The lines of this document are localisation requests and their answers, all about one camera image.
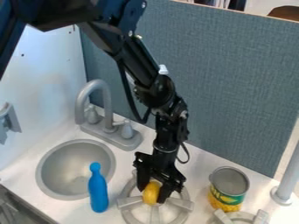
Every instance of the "tin can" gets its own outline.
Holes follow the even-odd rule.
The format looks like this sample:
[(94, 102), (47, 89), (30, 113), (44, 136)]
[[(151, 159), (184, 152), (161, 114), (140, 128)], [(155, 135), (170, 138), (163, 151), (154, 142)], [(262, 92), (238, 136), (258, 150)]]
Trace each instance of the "tin can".
[(236, 168), (223, 166), (209, 179), (208, 200), (212, 207), (221, 208), (226, 213), (239, 211), (250, 186), (247, 175)]

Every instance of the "silver faucet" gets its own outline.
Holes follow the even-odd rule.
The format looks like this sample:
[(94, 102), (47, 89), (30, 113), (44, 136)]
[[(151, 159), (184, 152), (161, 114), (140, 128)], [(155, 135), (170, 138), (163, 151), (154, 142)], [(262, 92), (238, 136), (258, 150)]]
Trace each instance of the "silver faucet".
[[(85, 116), (87, 97), (96, 89), (102, 91), (104, 101), (105, 117), (102, 121), (100, 121), (100, 117), (92, 104), (88, 106), (88, 114)], [(87, 134), (101, 138), (125, 151), (132, 151), (143, 140), (142, 135), (132, 128), (130, 120), (125, 119), (122, 122), (114, 122), (110, 89), (103, 80), (89, 81), (82, 88), (76, 100), (75, 122)]]
[(80, 91), (77, 97), (75, 105), (75, 122), (79, 125), (85, 122), (84, 116), (84, 106), (87, 100), (87, 97), (93, 93), (94, 90), (102, 91), (102, 98), (104, 101), (104, 110), (105, 110), (105, 128), (106, 132), (114, 132), (116, 130), (113, 125), (113, 112), (112, 112), (112, 103), (111, 103), (111, 94), (108, 84), (103, 80), (92, 80), (89, 81), (85, 87)]

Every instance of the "yellow ball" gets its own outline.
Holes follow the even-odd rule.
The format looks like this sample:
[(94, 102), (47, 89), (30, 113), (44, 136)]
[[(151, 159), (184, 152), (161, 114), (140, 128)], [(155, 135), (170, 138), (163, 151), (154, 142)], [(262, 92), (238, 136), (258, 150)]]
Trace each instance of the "yellow ball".
[(160, 192), (160, 185), (156, 181), (151, 181), (147, 184), (143, 191), (143, 202), (150, 206), (156, 204)]

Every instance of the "plastic bottle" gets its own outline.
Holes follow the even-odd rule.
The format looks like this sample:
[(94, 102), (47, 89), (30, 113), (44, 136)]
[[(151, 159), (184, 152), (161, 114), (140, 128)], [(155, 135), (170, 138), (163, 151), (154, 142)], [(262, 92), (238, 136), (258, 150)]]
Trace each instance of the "plastic bottle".
[(99, 163), (92, 163), (89, 169), (92, 172), (92, 177), (88, 181), (91, 208), (96, 213), (103, 213), (109, 205), (107, 183), (100, 174)]

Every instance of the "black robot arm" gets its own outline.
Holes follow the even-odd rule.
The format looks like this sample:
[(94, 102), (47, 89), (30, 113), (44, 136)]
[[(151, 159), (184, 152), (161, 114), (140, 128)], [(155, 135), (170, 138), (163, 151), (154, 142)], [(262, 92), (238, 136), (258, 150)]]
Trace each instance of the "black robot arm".
[[(0, 77), (26, 24), (43, 32), (77, 24), (116, 61), (137, 121), (146, 123), (150, 111), (156, 115), (153, 153), (137, 152), (134, 167), (140, 191), (151, 177), (162, 182), (158, 202), (164, 203), (173, 191), (181, 192), (186, 181), (175, 161), (180, 146), (188, 152), (184, 147), (188, 112), (172, 80), (160, 73), (141, 37), (135, 35), (146, 7), (144, 0), (0, 0)], [(126, 73), (135, 81), (137, 99), (149, 108), (144, 118), (136, 112)]]

